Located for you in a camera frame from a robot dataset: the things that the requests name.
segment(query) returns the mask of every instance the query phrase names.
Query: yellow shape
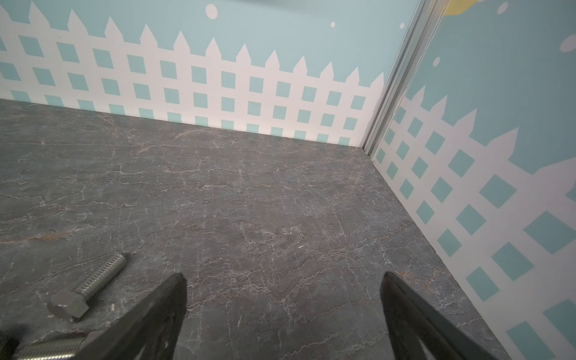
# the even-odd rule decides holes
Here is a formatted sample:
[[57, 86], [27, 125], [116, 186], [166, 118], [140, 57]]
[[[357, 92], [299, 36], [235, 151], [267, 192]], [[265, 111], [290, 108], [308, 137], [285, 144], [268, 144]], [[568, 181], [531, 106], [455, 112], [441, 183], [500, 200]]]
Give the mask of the yellow shape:
[[444, 13], [444, 16], [448, 15], [460, 15], [466, 10], [470, 9], [478, 0], [451, 0], [448, 4], [448, 8]]

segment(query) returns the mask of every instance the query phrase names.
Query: bolt head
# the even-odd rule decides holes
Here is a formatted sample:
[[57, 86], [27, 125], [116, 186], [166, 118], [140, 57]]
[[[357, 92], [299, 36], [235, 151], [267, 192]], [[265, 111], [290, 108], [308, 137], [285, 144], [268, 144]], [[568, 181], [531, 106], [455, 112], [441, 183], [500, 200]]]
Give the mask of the bolt head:
[[47, 306], [54, 316], [71, 323], [78, 321], [88, 311], [84, 297], [67, 290], [60, 290], [48, 301]]

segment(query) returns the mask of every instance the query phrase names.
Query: white dot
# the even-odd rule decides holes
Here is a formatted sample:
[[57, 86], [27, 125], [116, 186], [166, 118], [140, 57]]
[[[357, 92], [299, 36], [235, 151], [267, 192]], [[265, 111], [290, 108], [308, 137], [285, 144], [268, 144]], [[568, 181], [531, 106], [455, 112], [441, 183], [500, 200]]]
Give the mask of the white dot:
[[206, 5], [206, 15], [208, 16], [208, 18], [210, 19], [215, 19], [218, 17], [218, 9], [216, 8], [216, 5], [214, 4], [208, 4]]
[[508, 1], [506, 1], [502, 5], [500, 5], [500, 7], [498, 8], [498, 10], [496, 12], [498, 14], [502, 14], [503, 12], [506, 11], [506, 9], [508, 9]]
[[574, 49], [576, 49], [576, 34], [565, 38], [562, 44], [560, 44], [560, 51], [562, 52], [569, 52]]

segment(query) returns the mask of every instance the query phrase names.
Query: screw thread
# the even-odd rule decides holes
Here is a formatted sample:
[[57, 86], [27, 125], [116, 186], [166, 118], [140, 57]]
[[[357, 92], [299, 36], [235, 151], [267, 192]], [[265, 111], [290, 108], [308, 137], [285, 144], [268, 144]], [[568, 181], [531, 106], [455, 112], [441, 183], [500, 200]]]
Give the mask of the screw thread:
[[16, 354], [16, 360], [65, 360], [70, 359], [86, 338], [53, 340], [25, 346]]
[[72, 291], [78, 293], [88, 301], [107, 283], [109, 283], [126, 265], [126, 258], [122, 254], [114, 254], [110, 259], [94, 272], [88, 279], [75, 287]]

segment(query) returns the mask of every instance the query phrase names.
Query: gray marble surface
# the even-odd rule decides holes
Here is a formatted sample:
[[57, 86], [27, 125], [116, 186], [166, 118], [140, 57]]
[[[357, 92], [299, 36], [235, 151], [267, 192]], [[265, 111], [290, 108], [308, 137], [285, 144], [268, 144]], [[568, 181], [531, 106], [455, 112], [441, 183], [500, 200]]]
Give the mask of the gray marble surface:
[[[176, 359], [391, 359], [378, 286], [399, 273], [507, 355], [361, 149], [0, 100], [0, 329], [112, 324], [188, 279]], [[111, 252], [77, 324], [45, 302]]]

